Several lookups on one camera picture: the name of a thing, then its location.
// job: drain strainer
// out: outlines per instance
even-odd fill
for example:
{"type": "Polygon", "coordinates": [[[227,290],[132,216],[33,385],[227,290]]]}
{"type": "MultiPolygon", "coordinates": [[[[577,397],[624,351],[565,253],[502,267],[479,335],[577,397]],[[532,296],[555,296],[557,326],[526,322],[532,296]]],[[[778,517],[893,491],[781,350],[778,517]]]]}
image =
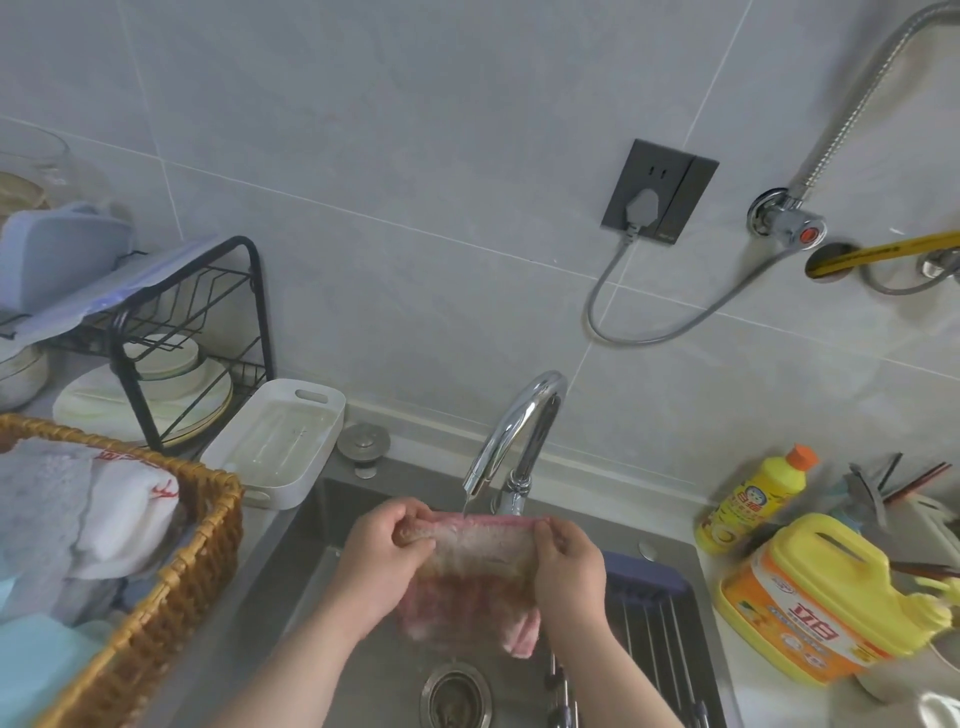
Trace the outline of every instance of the drain strainer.
{"type": "Polygon", "coordinates": [[[441,665],[420,692],[421,728],[490,728],[492,717],[490,686],[473,665],[441,665]]]}

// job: electrical outlet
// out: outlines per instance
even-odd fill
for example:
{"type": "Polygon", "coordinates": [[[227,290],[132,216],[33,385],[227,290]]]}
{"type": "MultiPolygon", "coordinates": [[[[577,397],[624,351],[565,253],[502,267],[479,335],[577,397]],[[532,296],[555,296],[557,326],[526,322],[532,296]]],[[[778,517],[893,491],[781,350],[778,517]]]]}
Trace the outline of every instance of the electrical outlet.
{"type": "Polygon", "coordinates": [[[627,205],[649,188],[660,198],[660,210],[654,222],[640,229],[640,235],[672,245],[700,202],[717,166],[719,162],[713,159],[635,139],[601,224],[613,230],[626,230],[627,205]]]}

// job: yellow jug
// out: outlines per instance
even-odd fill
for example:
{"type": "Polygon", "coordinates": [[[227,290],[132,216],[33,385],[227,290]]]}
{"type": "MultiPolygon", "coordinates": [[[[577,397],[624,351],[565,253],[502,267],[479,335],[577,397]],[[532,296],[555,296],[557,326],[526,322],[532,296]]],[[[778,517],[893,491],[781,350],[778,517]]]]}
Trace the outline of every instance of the yellow jug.
{"type": "Polygon", "coordinates": [[[911,655],[951,622],[936,596],[894,589],[880,549],[819,513],[778,531],[721,582],[714,603],[773,665],[817,686],[911,655]]]}

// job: power cord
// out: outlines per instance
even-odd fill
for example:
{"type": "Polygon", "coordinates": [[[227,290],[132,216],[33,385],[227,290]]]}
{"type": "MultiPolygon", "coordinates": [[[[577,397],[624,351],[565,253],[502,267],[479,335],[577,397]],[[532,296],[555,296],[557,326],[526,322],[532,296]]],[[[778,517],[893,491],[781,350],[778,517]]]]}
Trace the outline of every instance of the power cord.
{"type": "Polygon", "coordinates": [[[610,275],[613,272],[613,269],[616,268],[617,263],[623,259],[623,255],[626,254],[626,252],[630,249],[630,246],[636,243],[636,239],[639,238],[640,228],[650,225],[650,223],[657,219],[658,202],[659,198],[657,193],[652,189],[645,189],[640,192],[640,194],[638,194],[629,205],[627,205],[627,232],[620,240],[620,245],[617,246],[616,253],[613,254],[613,259],[610,261],[607,269],[600,275],[600,278],[597,279],[597,282],[593,285],[589,296],[587,296],[587,305],[585,306],[585,311],[587,313],[587,325],[589,326],[590,331],[593,332],[594,336],[602,341],[606,341],[608,344],[614,344],[618,347],[650,347],[654,346],[655,344],[664,344],[668,341],[673,341],[678,336],[683,336],[692,328],[702,324],[705,319],[712,316],[724,305],[736,298],[744,288],[753,283],[770,268],[773,268],[773,266],[779,263],[781,260],[785,260],[786,258],[800,251],[800,248],[788,248],[781,253],[777,253],[772,257],[768,257],[762,263],[757,265],[754,270],[748,273],[743,280],[735,285],[730,291],[720,297],[716,303],[698,313],[685,324],[674,328],[673,330],[667,331],[659,336],[649,336],[640,339],[621,339],[617,336],[609,336],[601,331],[599,325],[593,320],[593,308],[596,306],[597,296],[600,294],[600,289],[603,288],[603,284],[606,283],[610,278],[610,275]]]}

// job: yellow bottle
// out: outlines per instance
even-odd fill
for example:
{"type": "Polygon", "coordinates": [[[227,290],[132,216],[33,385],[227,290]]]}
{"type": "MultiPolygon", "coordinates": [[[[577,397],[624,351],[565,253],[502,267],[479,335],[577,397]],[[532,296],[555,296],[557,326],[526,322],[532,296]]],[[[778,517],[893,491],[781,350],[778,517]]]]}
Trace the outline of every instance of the yellow bottle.
{"type": "Polygon", "coordinates": [[[697,525],[697,546],[713,554],[729,551],[802,491],[806,471],[818,462],[806,445],[794,445],[785,457],[768,457],[697,525]]]}
{"type": "Polygon", "coordinates": [[[778,531],[721,582],[713,602],[775,667],[816,686],[911,655],[951,624],[946,604],[898,592],[886,555],[822,513],[778,531]]]}

